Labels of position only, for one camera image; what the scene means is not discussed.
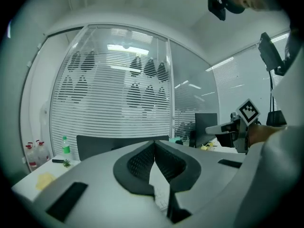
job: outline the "black rubber pad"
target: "black rubber pad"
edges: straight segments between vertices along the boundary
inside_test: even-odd
[[[241,165],[242,165],[241,162],[230,161],[230,160],[226,160],[226,159],[219,160],[218,163],[220,163],[222,165],[226,165],[226,166],[231,166],[231,167],[234,167],[234,168],[240,168]]]
[[[74,182],[47,210],[47,213],[61,222],[64,222],[87,186],[87,184],[82,182]]]

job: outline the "ceiling light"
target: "ceiling light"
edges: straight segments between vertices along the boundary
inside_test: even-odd
[[[130,67],[124,67],[124,66],[110,66],[113,69],[120,69],[120,70],[124,70],[124,71],[130,71],[130,72],[136,72],[136,73],[140,73],[141,70],[136,69],[136,68],[130,68]]]
[[[75,45],[73,45],[73,46],[72,46],[72,48],[75,48],[75,47],[77,47],[77,45],[78,45],[78,42],[77,42],[77,43],[76,43]]]
[[[276,42],[276,41],[278,41],[278,40],[282,40],[282,39],[288,38],[288,37],[289,37],[289,33],[283,34],[283,35],[281,35],[281,36],[278,36],[278,37],[276,37],[276,38],[273,38],[273,39],[271,40],[271,42],[274,43],[274,42]]]
[[[11,21],[8,24],[8,38],[10,38],[10,24],[11,24]]]
[[[211,71],[211,70],[213,70],[213,69],[215,69],[215,68],[217,68],[217,67],[219,67],[219,66],[222,66],[222,65],[226,64],[227,62],[231,62],[233,59],[234,59],[234,57],[228,58],[227,60],[222,61],[222,62],[220,62],[220,63],[218,63],[218,64],[216,64],[216,65],[214,65],[214,66],[208,68],[208,69],[206,70],[206,72],[209,72],[209,71]]]
[[[149,51],[148,50],[144,50],[141,48],[136,48],[136,47],[129,47],[127,49],[125,49],[123,46],[120,45],[107,45],[108,50],[110,51],[124,51],[124,52],[131,52],[131,53],[139,53],[142,55],[148,55]]]
[[[204,99],[198,97],[197,95],[195,95],[194,97],[197,98],[197,99],[199,99],[199,100],[201,100],[201,101],[205,101]]]
[[[210,94],[213,94],[213,93],[215,93],[215,92],[211,92],[211,93],[208,93],[208,94],[204,94],[204,95],[210,95]],[[201,95],[201,96],[204,96],[204,95]]]
[[[196,86],[196,85],[189,84],[189,86],[194,87],[194,88],[196,88],[196,89],[201,89],[201,87],[198,87],[198,86]]]
[[[231,87],[230,89],[233,89],[233,88],[236,88],[236,87],[240,87],[240,86],[244,86],[244,85],[234,86],[234,87]]]
[[[166,56],[166,58],[167,58],[167,64],[169,64],[169,65],[170,65],[170,59],[169,59],[169,57],[168,57],[168,56]]]

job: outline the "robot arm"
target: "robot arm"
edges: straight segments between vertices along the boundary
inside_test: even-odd
[[[248,129],[251,124],[257,123],[260,113],[249,99],[237,109],[237,113],[231,113],[231,122],[208,127],[206,133],[216,135],[222,146],[228,143],[228,147],[236,148],[238,153],[247,153]]]

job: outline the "computer monitor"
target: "computer monitor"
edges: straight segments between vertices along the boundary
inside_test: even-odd
[[[77,148],[81,161],[94,155],[123,148],[125,146],[149,140],[169,140],[168,136],[155,136],[143,138],[101,138],[77,135]]]
[[[217,113],[195,113],[196,147],[207,144],[215,135],[206,134],[206,127],[218,125]]]

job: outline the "desk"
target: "desk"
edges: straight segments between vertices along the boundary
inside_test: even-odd
[[[64,157],[62,157],[61,155],[56,155],[53,159],[63,160]],[[61,163],[53,163],[52,160],[49,160],[48,162],[44,163],[42,166],[34,170],[32,173],[27,175],[25,178],[23,178],[21,181],[16,183],[11,189],[14,192],[28,198],[29,200],[34,201],[34,199],[41,192],[41,190],[36,189],[38,176],[40,174],[49,172],[50,174],[53,174],[56,178],[58,178],[64,173],[66,173],[69,169],[73,168],[73,166],[76,166],[79,163],[79,161],[71,161],[71,166],[69,168],[66,168]]]

